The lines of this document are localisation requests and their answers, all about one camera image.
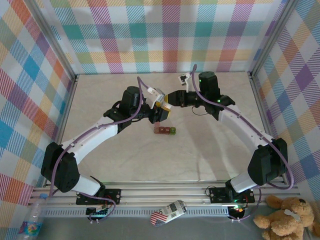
water bottle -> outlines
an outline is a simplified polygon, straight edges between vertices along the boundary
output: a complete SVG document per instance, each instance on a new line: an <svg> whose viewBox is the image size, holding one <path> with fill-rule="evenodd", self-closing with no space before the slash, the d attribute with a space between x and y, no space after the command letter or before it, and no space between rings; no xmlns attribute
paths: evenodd
<svg viewBox="0 0 320 240"><path fill-rule="evenodd" d="M42 209L48 195L41 193L40 198L30 207L20 227L17 240L34 240L37 238L43 223Z"/></svg>

colorful label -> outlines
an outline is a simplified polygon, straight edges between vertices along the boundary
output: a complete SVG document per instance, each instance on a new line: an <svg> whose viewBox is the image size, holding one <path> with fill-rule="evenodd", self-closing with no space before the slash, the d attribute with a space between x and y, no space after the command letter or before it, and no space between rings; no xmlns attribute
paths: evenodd
<svg viewBox="0 0 320 240"><path fill-rule="evenodd" d="M19 234L38 236L42 223L36 221L24 221L20 227Z"/></svg>

bottle cap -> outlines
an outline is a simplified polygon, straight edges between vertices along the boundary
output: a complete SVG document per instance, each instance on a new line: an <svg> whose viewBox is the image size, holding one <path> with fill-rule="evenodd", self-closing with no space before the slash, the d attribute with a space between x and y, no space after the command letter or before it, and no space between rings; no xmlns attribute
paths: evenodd
<svg viewBox="0 0 320 240"><path fill-rule="evenodd" d="M48 194L45 194L45 193L40 194L41 199L46 199L47 197L48 197Z"/></svg>

white floor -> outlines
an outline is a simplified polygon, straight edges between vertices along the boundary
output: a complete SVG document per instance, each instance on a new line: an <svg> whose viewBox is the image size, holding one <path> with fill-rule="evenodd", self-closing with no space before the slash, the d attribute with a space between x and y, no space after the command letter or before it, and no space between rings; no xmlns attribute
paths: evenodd
<svg viewBox="0 0 320 240"><path fill-rule="evenodd" d="M247 74L216 75L221 94L230 96L242 113L263 129ZM128 86L138 85L137 76L80 76L63 141L93 125L121 100ZM176 73L139 76L166 94L184 89ZM194 111L205 113L202 107ZM245 171L251 160L247 148L228 128L210 115L194 115L191 107L174 107L161 126L176 127L176 135L154 134L147 119L133 123L89 153L79 165L80 173L102 182L228 180Z"/></svg>

teddy bear ear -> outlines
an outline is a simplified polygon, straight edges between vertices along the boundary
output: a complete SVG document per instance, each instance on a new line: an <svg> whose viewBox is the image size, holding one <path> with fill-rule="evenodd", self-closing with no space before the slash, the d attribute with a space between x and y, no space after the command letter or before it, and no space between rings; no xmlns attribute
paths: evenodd
<svg viewBox="0 0 320 240"><path fill-rule="evenodd" d="M274 196L274 195L270 195L268 196L266 199L266 204L268 204L268 206L270 208L273 209L280 209L281 208L281 204L283 203L283 200Z"/></svg>

